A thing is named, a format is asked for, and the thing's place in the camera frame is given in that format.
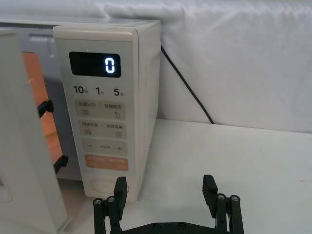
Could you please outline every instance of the white table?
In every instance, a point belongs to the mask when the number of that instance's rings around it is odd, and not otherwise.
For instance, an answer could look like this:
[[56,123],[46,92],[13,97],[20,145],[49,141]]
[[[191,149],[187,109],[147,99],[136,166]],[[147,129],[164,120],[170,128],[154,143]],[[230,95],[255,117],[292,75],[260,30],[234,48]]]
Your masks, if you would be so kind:
[[[213,227],[204,174],[220,193],[240,196],[246,234],[312,233],[311,134],[170,120],[156,122],[139,202],[126,204],[122,229],[179,221]],[[60,184],[74,218],[65,233],[93,233],[93,199],[79,182]]]

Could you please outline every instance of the power cord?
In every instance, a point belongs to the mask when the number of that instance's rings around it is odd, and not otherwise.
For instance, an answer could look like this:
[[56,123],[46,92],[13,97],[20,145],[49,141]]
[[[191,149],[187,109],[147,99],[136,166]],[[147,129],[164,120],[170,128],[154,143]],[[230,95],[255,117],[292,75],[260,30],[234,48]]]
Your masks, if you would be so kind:
[[170,59],[170,57],[168,56],[168,54],[166,53],[164,47],[161,46],[161,51],[163,52],[164,56],[166,57],[166,59],[168,60],[168,62],[171,64],[171,66],[173,67],[173,69],[175,70],[175,72],[179,75],[179,77],[181,78],[181,80],[183,81],[183,83],[185,84],[186,88],[190,91],[190,93],[192,94],[192,96],[195,98],[195,100],[197,101],[197,103],[199,104],[199,106],[201,107],[201,109],[204,111],[204,113],[206,114],[206,116],[208,117],[210,123],[214,124],[213,119],[210,117],[208,111],[206,110],[206,108],[204,107],[204,105],[201,103],[201,101],[198,99],[198,97],[196,96],[196,94],[194,93],[194,91],[190,88],[189,84],[186,82],[185,78],[183,77],[183,75],[180,73],[179,69],[175,66],[175,64],[172,62],[172,60]]

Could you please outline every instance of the white cloth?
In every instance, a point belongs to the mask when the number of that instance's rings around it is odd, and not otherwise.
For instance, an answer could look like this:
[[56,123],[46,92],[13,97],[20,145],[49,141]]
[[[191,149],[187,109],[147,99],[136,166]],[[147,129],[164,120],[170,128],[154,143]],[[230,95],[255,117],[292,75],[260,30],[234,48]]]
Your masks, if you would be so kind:
[[[312,132],[312,3],[0,0],[0,13],[157,19],[162,44],[216,123]],[[162,57],[158,116],[206,122]]]

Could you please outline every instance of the digital display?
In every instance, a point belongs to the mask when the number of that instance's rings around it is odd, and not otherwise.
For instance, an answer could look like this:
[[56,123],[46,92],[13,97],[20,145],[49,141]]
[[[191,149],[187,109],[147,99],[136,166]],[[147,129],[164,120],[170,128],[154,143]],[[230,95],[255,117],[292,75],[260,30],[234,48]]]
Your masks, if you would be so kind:
[[120,56],[117,54],[70,52],[69,60],[72,73],[77,76],[121,76]]

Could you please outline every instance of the white microwave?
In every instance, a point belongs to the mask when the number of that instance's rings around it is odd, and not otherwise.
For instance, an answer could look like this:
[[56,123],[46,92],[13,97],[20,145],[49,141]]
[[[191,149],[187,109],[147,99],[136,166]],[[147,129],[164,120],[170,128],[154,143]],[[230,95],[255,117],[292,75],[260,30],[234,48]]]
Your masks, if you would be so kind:
[[52,164],[68,156],[57,176],[91,197],[126,176],[136,200],[158,108],[160,22],[70,20],[0,23],[0,215],[50,233],[67,220]]

